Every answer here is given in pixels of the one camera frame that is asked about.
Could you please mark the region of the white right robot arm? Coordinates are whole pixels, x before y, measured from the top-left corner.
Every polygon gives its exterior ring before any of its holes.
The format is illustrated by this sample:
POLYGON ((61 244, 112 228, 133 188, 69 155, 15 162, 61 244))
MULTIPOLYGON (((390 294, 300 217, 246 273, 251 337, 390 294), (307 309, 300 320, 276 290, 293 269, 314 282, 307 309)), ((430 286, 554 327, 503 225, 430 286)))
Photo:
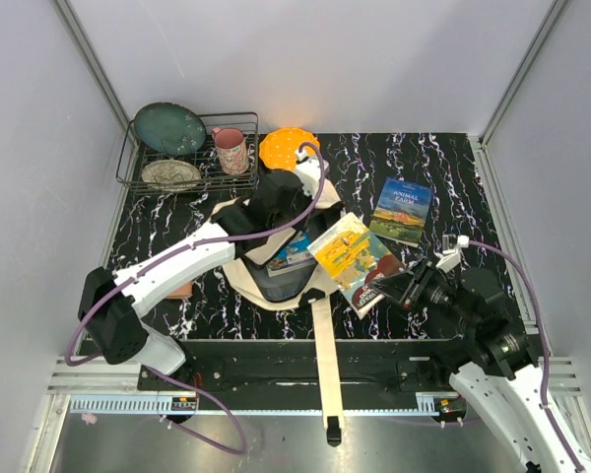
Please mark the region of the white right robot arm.
POLYGON ((591 472, 590 456, 553 405, 548 363, 508 314, 490 271, 470 268, 452 280, 423 260, 372 285, 405 311, 426 307, 461 323, 461 341, 430 356, 427 378, 459 393, 523 471, 591 472))

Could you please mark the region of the yellow blue picture book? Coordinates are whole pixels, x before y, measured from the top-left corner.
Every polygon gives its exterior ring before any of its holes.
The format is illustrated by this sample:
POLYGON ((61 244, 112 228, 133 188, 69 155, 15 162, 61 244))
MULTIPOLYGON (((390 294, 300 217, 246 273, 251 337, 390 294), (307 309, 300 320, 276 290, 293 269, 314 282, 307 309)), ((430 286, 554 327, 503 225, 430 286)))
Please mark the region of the yellow blue picture book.
POLYGON ((404 263, 354 213, 343 216, 307 250, 336 283, 359 319, 384 298, 371 283, 405 269, 404 263))

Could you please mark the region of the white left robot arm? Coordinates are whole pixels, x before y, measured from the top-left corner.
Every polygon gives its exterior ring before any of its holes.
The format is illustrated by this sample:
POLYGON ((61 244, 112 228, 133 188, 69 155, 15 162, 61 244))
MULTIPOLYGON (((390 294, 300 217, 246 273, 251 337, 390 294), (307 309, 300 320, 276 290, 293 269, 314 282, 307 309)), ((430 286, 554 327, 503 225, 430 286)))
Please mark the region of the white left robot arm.
POLYGON ((173 390, 192 380, 193 367, 180 344, 146 325, 143 317, 186 283, 258 248, 276 253, 285 232, 295 230, 314 210, 324 173, 311 163, 261 178, 247 200, 216 206, 194 233, 119 274, 99 267, 86 278, 79 328, 114 366, 137 362, 159 371, 173 390))

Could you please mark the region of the cream canvas backpack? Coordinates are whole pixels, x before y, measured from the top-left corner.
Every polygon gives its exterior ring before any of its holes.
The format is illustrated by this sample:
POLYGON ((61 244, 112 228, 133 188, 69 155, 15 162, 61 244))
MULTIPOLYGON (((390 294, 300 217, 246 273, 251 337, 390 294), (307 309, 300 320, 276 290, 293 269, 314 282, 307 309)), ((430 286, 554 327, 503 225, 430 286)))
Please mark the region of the cream canvas backpack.
POLYGON ((321 267, 316 267, 302 289, 286 299, 273 301, 261 288, 261 272, 252 269, 244 260, 237 259, 226 264, 224 272, 238 293, 262 308, 274 311, 306 305, 311 308, 323 425, 328 444, 333 447, 339 445, 345 420, 329 299, 338 290, 336 283, 321 267))

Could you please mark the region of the blue Animal Farm book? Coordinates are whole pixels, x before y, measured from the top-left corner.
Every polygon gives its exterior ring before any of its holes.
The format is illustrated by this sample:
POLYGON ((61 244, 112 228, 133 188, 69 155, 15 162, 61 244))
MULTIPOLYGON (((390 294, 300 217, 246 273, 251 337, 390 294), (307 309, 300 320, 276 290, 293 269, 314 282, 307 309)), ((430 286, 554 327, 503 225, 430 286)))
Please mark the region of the blue Animal Farm book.
POLYGON ((387 177, 373 210, 369 229, 378 237, 418 247, 433 192, 429 187, 387 177))

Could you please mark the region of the light blue coin book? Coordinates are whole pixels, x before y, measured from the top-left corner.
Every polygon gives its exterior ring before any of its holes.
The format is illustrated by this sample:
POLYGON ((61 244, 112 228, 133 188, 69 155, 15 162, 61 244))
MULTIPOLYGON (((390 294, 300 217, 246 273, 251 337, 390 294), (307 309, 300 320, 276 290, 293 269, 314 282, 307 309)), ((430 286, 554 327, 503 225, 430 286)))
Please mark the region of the light blue coin book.
POLYGON ((266 269, 270 277, 292 273, 314 265, 316 260, 308 251, 310 239, 307 232, 299 232, 289 244, 268 262, 266 269))

